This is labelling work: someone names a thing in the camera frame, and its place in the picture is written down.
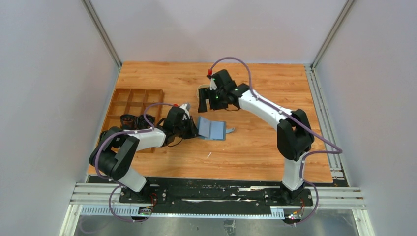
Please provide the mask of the blue card holder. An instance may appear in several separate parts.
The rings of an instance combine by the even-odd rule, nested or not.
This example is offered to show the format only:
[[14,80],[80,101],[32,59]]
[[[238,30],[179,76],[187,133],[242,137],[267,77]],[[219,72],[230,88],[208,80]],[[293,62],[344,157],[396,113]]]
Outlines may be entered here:
[[197,120],[198,137],[204,140],[226,140],[226,135],[235,131],[235,128],[227,128],[225,121],[214,121],[204,117]]

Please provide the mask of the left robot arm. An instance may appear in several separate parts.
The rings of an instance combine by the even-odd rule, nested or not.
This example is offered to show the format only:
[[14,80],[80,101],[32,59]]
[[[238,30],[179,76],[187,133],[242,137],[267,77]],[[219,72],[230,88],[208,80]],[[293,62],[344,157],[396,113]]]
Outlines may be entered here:
[[150,199],[147,180],[131,167],[135,153],[147,148],[173,147],[175,138],[181,140],[197,137],[198,129],[189,113],[190,104],[174,105],[162,124],[142,130],[107,130],[89,157],[101,178],[111,179],[132,190],[139,203]]

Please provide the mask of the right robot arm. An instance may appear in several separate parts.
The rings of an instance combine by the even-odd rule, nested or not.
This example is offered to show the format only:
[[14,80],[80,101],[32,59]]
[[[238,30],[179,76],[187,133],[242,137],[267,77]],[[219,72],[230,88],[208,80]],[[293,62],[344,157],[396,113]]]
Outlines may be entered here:
[[305,111],[280,107],[262,97],[250,85],[237,85],[226,69],[218,72],[210,69],[207,77],[210,86],[198,90],[199,113],[208,109],[225,110],[233,105],[256,115],[276,130],[277,148],[285,159],[281,199],[287,205],[294,205],[300,200],[299,190],[304,185],[301,159],[314,142],[313,134],[308,132],[311,126]]

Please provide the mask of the beige oval tray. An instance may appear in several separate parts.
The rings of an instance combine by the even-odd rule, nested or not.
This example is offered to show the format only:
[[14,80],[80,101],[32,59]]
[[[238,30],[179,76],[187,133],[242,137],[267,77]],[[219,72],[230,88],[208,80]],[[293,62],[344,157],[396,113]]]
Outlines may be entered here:
[[197,98],[197,101],[200,101],[200,99],[199,99],[199,89],[208,89],[208,88],[210,88],[210,85],[208,85],[208,84],[202,84],[202,85],[199,85],[197,87],[197,89],[196,89],[196,98]]

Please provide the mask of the brown compartment organizer tray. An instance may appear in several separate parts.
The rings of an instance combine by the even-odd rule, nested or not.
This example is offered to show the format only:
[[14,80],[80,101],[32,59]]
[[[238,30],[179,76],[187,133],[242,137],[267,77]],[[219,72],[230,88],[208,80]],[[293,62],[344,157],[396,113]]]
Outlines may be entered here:
[[162,118],[162,106],[151,107],[151,105],[163,102],[164,96],[165,93],[162,89],[117,88],[113,93],[98,139],[101,140],[105,131],[113,126],[149,128],[143,118],[137,118],[135,121],[129,119],[122,123],[120,117],[126,114],[139,117],[146,113],[149,121],[156,125]]

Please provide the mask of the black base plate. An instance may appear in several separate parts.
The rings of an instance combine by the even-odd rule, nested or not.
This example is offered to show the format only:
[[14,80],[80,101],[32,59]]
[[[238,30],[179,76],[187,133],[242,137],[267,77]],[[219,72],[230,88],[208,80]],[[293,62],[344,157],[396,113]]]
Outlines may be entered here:
[[311,191],[290,193],[278,181],[148,177],[145,187],[120,191],[119,202],[145,204],[155,213],[267,215],[270,207],[313,206]]

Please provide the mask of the aluminium frame rail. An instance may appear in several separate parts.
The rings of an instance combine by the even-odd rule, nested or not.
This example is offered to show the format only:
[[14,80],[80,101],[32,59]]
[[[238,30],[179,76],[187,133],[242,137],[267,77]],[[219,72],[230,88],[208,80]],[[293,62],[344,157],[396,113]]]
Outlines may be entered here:
[[[333,144],[337,144],[332,128],[332,123],[329,117],[329,111],[322,93],[319,80],[316,77],[314,69],[311,65],[305,64],[304,69],[310,87],[310,92],[313,99],[322,136],[325,139],[332,142]],[[350,184],[344,171],[342,156],[340,154],[328,153],[327,157],[334,184],[337,186],[349,187]]]

